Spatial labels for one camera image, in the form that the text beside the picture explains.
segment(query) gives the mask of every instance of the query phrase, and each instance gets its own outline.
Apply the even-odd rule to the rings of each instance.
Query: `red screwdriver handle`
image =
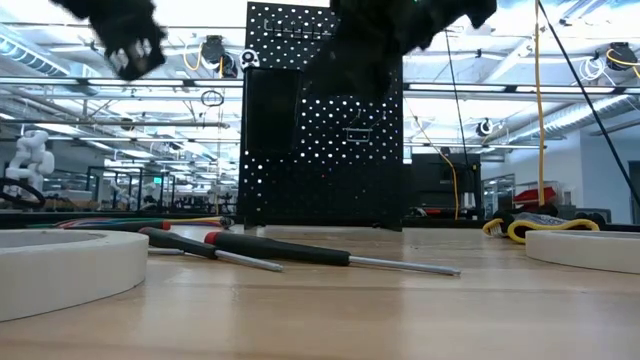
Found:
[[[351,256],[347,251],[290,244],[226,231],[207,234],[205,243],[215,245],[219,250],[258,259],[286,259],[335,266],[348,266]]]

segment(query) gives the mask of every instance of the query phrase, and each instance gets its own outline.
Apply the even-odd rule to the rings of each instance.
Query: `screwdriver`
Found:
[[[216,246],[187,239],[169,231],[147,227],[140,229],[139,232],[147,235],[149,237],[149,245],[157,248],[178,249],[207,259],[215,260],[220,258],[270,271],[281,272],[284,269],[280,264],[218,250]]]
[[[218,249],[259,259],[286,259],[335,266],[349,266],[351,263],[356,263],[445,275],[460,275],[461,273],[456,268],[358,257],[352,256],[348,251],[290,244],[269,238],[230,232],[211,232],[206,235],[205,243],[215,245]]]
[[[162,230],[170,230],[171,223],[168,221],[128,221],[116,224],[100,224],[100,225],[78,225],[64,228],[65,230],[111,230],[138,232],[140,229],[149,227]]]

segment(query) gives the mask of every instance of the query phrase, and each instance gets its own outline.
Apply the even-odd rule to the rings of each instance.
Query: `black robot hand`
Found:
[[[150,0],[51,0],[80,19],[89,19],[118,77],[136,80],[165,63],[160,42],[166,33],[153,20]],[[118,53],[126,55],[121,62]]]

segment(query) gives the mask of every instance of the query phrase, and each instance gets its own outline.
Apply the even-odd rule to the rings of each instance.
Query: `screwdriver shaft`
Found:
[[[388,267],[388,268],[414,270],[414,271],[422,271],[422,272],[432,272],[432,273],[445,274],[445,275],[460,275],[461,273],[459,269],[446,267],[446,266],[426,265],[426,264],[409,263],[409,262],[403,262],[403,261],[380,260],[380,259],[364,258],[359,256],[350,256],[349,261],[355,264],[382,266],[382,267]]]
[[[151,255],[184,255],[184,251],[178,249],[149,248],[147,252]]]
[[[284,267],[280,264],[259,260],[248,256],[238,255],[222,250],[216,250],[216,256],[220,259],[230,260],[238,264],[253,266],[270,271],[282,272],[282,270],[284,269]]]

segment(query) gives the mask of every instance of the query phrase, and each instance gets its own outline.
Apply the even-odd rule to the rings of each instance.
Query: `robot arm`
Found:
[[[135,80],[165,63],[160,41],[166,33],[153,20],[150,0],[51,1],[89,18],[120,78]],[[496,11],[497,0],[331,0],[330,7],[340,24],[305,69],[307,89],[318,96],[380,99],[402,55],[427,48],[435,34],[463,15],[481,26]],[[151,45],[149,54],[135,50],[144,40]],[[110,59],[119,50],[126,64]]]
[[[150,0],[51,0],[89,23],[105,47],[104,57],[121,79],[136,80],[166,58],[160,42],[166,33],[153,20],[155,6]],[[142,44],[148,42],[149,53]],[[120,50],[127,60],[115,56]]]

